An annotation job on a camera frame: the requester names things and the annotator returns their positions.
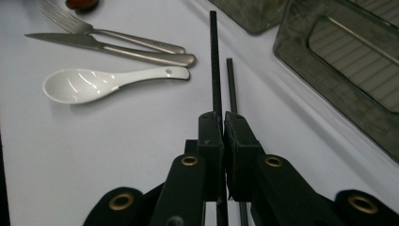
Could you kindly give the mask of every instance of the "fork handle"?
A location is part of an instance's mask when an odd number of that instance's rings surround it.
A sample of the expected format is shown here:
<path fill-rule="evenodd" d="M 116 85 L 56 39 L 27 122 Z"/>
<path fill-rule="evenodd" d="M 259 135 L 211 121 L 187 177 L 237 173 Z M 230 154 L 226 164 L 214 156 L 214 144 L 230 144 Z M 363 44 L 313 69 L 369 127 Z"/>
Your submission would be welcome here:
<path fill-rule="evenodd" d="M 92 29 L 92 30 L 88 31 L 87 34 L 103 34 L 103 35 L 114 37 L 114 38 L 117 38 L 120 40 L 127 40 L 127 41 L 133 42 L 133 43 L 141 45 L 141 46 L 145 46 L 148 48 L 152 48 L 154 50 L 158 50 L 158 51 L 162 51 L 162 52 L 170 53 L 170 54 L 184 54 L 185 53 L 185 49 L 178 45 L 164 43 L 164 42 L 161 42 L 158 40 L 144 39 L 144 38 L 127 35 L 127 34 L 110 31 L 110 30 Z"/>
<path fill-rule="evenodd" d="M 120 47 L 117 45 L 107 44 L 103 42 L 101 42 L 101 45 L 102 46 L 99 48 L 101 52 L 120 57 L 138 59 L 155 64 L 190 67 L 196 62 L 196 57 L 192 54 L 167 54 L 147 52 Z"/>

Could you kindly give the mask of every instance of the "white table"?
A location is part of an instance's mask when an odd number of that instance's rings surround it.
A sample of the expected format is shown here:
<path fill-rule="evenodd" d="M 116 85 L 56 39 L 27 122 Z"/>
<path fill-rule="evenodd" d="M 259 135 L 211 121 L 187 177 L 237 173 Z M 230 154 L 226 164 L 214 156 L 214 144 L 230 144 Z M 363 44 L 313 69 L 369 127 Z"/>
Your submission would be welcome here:
<path fill-rule="evenodd" d="M 82 225 L 106 192 L 119 186 L 147 192 L 165 181 L 185 140 L 197 138 L 199 115 L 212 110 L 210 9 L 218 11 L 223 109 L 230 110 L 225 60 L 232 57 L 239 113 L 268 153 L 288 159 L 332 200 L 355 188 L 399 212 L 398 165 L 274 57 L 277 27 L 251 37 L 205 0 L 103 0 L 79 17 L 179 44 L 198 63 L 188 82 L 144 82 L 91 104 L 63 105 L 41 89 L 49 73 L 156 66 L 25 37 L 64 32 L 39 5 L 0 2 L 0 122 L 13 226 Z M 238 225 L 237 204 L 229 207 L 231 225 Z M 207 225 L 215 225 L 212 203 Z"/>

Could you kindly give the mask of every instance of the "ceramic spoon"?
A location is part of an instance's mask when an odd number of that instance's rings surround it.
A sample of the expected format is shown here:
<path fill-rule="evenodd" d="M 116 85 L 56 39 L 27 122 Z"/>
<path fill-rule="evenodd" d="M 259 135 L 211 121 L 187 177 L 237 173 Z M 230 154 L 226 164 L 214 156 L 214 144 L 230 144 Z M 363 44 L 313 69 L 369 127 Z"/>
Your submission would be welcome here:
<path fill-rule="evenodd" d="M 77 105 L 100 99 L 128 84 L 160 78 L 188 80 L 190 72 L 174 66 L 130 73 L 68 69 L 50 74 L 43 82 L 43 90 L 56 102 Z"/>

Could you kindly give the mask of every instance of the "brass grommet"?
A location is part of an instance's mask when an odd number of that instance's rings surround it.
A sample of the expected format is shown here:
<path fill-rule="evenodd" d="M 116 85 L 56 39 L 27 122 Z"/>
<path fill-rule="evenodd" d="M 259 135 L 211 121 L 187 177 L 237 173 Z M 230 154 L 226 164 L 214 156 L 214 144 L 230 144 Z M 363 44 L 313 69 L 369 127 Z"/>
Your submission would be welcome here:
<path fill-rule="evenodd" d="M 109 208 L 115 211 L 124 210 L 131 206 L 133 201 L 134 197 L 131 193 L 123 192 L 112 198 L 112 200 L 109 202 Z"/>
<path fill-rule="evenodd" d="M 186 156 L 182 158 L 182 164 L 188 167 L 197 165 L 199 163 L 199 160 L 195 156 Z"/>
<path fill-rule="evenodd" d="M 269 165 L 270 167 L 281 167 L 282 166 L 282 161 L 281 159 L 277 158 L 277 157 L 266 157 L 264 162 Z"/>
<path fill-rule="evenodd" d="M 357 210 L 366 214 L 376 214 L 378 212 L 378 207 L 370 200 L 359 196 L 353 195 L 348 197 L 349 203 L 355 207 Z"/>

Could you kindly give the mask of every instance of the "knife blade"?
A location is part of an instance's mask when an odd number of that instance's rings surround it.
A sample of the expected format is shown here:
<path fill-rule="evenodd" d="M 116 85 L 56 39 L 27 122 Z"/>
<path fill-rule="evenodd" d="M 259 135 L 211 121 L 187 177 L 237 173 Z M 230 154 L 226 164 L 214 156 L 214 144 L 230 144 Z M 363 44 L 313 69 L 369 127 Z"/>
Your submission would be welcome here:
<path fill-rule="evenodd" d="M 196 57 L 192 54 L 166 54 L 130 49 L 100 42 L 95 40 L 92 36 L 84 34 L 35 33 L 26 34 L 26 36 L 32 39 L 46 40 L 161 65 L 190 67 L 196 62 Z"/>

